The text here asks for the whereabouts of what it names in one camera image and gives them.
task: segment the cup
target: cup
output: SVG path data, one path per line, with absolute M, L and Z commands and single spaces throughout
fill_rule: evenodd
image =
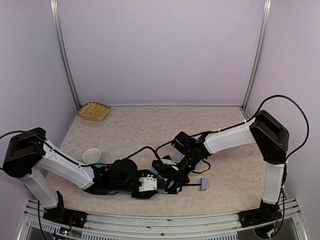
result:
M 90 148 L 82 155 L 82 161 L 85 164 L 94 164 L 101 158 L 101 152 L 96 148 Z

